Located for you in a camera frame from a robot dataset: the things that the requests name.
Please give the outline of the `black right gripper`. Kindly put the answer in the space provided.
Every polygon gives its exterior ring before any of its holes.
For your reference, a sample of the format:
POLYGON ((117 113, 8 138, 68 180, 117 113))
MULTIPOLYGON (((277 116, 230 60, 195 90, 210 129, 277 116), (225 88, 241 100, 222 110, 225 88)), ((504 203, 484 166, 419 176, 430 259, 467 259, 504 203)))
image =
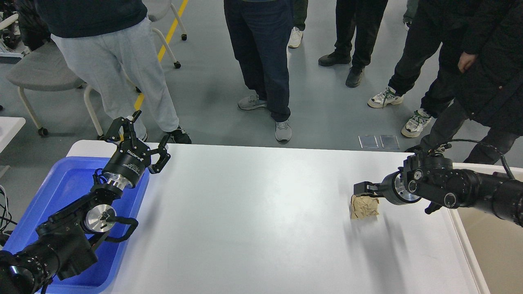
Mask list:
POLYGON ((400 171, 387 175, 381 184, 372 182, 360 182, 354 184, 353 195, 356 197, 385 197, 388 202, 394 205, 407 205, 416 203, 421 199, 420 196, 411 193, 404 186, 400 171))

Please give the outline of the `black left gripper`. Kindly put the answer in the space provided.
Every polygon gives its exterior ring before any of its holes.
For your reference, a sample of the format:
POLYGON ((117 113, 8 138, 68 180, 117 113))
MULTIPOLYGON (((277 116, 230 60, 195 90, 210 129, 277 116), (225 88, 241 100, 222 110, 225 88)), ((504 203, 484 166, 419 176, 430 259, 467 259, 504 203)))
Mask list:
POLYGON ((139 140, 134 125, 141 113, 141 110, 136 110, 132 116, 114 119, 102 137, 103 141, 118 146, 103 168, 102 175, 107 179, 107 184, 119 189, 135 188, 147 168, 151 174, 160 173, 171 158, 167 147, 170 135, 163 136, 156 149, 139 140), (159 159, 151 164, 151 156, 155 154, 159 155, 159 159))

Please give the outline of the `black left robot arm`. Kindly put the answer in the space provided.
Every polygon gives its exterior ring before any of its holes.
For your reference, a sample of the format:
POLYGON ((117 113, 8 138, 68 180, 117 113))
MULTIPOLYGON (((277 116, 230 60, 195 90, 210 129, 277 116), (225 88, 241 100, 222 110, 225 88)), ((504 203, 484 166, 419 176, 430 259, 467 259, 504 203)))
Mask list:
POLYGON ((162 171, 170 160, 166 135, 156 149, 136 136, 134 124, 140 110, 114 119, 107 139, 116 152, 103 169, 95 170, 90 191, 58 210, 36 228, 38 239, 12 254, 1 251, 2 294, 46 292, 55 276, 64 280, 80 275, 98 261, 95 254, 107 241, 127 240, 138 220, 118 216, 112 207, 125 188, 135 188, 146 170, 162 171))

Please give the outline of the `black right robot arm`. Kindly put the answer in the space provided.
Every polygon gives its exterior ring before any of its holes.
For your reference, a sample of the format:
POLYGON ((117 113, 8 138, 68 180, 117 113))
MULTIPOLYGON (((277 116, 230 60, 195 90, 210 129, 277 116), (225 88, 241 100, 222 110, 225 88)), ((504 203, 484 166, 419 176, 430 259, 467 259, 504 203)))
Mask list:
POLYGON ((360 182, 354 185, 355 196, 385 198, 394 205, 430 202, 426 214, 440 208, 475 208, 482 212, 523 224, 523 184, 515 179, 504 156, 505 173, 483 174, 470 169, 455 169, 443 152, 451 141, 433 149, 415 147, 398 171, 382 182, 360 182))

